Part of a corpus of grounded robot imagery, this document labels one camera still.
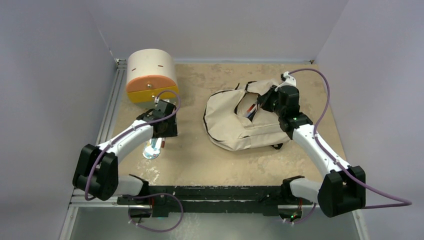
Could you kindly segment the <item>dark red marker pen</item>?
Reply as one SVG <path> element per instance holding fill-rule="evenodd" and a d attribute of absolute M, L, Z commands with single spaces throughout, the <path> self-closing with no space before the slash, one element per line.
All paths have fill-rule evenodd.
<path fill-rule="evenodd" d="M 161 148 L 164 148 L 165 147 L 165 143 L 166 143 L 166 138 L 163 137 L 162 138 L 162 141 L 161 141 Z"/>

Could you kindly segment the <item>beige canvas student backpack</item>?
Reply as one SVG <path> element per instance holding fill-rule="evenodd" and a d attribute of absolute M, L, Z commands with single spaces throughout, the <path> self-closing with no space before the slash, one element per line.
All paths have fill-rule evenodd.
<path fill-rule="evenodd" d="M 280 128 L 278 116 L 259 107 L 257 98 L 264 95 L 277 79 L 249 81 L 236 88 L 212 94 L 205 105 L 202 121 L 211 142 L 228 151 L 260 147 L 280 149 L 290 141 Z M 244 117 L 248 108 L 257 103 L 253 120 Z"/>

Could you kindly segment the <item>purple grey marker pen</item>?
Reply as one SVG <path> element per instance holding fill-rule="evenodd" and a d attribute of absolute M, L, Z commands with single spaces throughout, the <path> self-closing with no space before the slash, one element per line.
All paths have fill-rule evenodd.
<path fill-rule="evenodd" d="M 255 116 L 255 114 L 256 114 L 256 112 L 257 112 L 257 108 L 255 107 L 255 108 L 253 108 L 249 113 L 248 113 L 248 115 L 246 116 L 250 121 L 252 121 L 253 120 L 253 118 L 254 118 L 254 116 Z"/>

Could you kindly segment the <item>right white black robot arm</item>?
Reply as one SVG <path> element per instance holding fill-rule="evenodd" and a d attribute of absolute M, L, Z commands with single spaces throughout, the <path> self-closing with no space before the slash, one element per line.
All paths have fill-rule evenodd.
<path fill-rule="evenodd" d="M 284 179 L 280 191 L 284 202 L 308 200 L 318 204 L 329 218 L 365 207 L 365 171 L 351 166 L 319 139 L 312 120 L 300 111 L 300 92 L 296 87 L 273 85 L 257 101 L 261 109 L 276 114 L 281 130 L 307 153 L 323 176 L 322 182 L 304 176 Z"/>

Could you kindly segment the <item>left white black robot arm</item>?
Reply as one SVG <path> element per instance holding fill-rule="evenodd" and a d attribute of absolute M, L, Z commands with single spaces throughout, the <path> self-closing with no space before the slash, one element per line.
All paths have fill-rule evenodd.
<path fill-rule="evenodd" d="M 155 108 L 112 139 L 98 145 L 87 144 L 80 152 L 72 185 L 84 191 L 86 200 L 106 201 L 112 196 L 129 196 L 138 205 L 149 199 L 148 181 L 135 175 L 119 175 L 119 163 L 140 145 L 178 134 L 174 104 L 159 100 Z"/>

